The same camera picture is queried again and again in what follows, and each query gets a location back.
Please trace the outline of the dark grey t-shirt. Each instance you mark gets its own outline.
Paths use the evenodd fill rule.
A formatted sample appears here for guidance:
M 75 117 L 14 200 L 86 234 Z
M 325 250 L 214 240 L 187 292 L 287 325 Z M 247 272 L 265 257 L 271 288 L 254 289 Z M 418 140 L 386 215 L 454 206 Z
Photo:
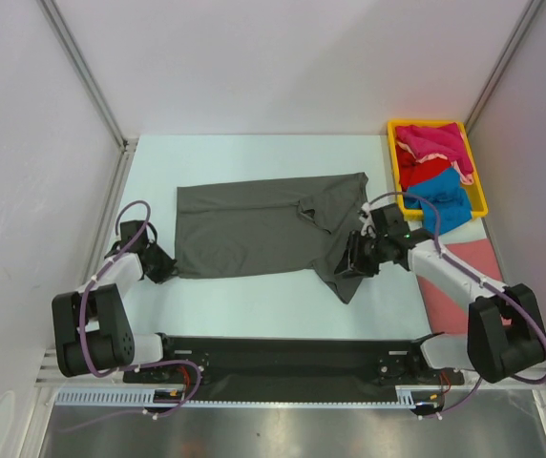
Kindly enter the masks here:
M 349 234 L 362 227 L 367 184 L 359 172 L 180 187 L 178 272 L 204 280 L 311 269 L 349 303 L 361 281 L 335 270 Z

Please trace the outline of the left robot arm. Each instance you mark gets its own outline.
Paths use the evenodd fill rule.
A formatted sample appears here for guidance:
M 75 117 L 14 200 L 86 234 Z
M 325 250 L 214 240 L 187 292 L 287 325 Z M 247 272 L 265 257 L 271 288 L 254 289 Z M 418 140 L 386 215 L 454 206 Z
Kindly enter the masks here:
M 165 382 L 177 374 L 178 357 L 164 349 L 161 334 L 132 331 L 123 299 L 143 279 L 163 284 L 175 277 L 177 261 L 159 247 L 152 223 L 129 220 L 118 230 L 100 271 L 52 299 L 57 365 L 67 378 L 145 367 Z

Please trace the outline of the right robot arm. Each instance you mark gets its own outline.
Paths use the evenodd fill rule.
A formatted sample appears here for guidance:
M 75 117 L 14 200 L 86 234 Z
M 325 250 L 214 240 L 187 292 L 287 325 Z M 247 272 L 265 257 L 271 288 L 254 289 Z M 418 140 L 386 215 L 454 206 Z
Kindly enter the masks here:
M 467 315 L 463 336 L 436 332 L 408 358 L 410 376 L 429 383 L 442 368 L 469 370 L 494 384 L 519 380 L 521 372 L 546 364 L 546 333 L 536 295 L 523 283 L 509 286 L 453 254 L 424 228 L 410 229 L 395 204 L 365 203 L 362 227 L 350 232 L 335 270 L 341 278 L 370 278 L 391 262 L 442 290 Z M 546 372 L 536 379 L 546 382 Z

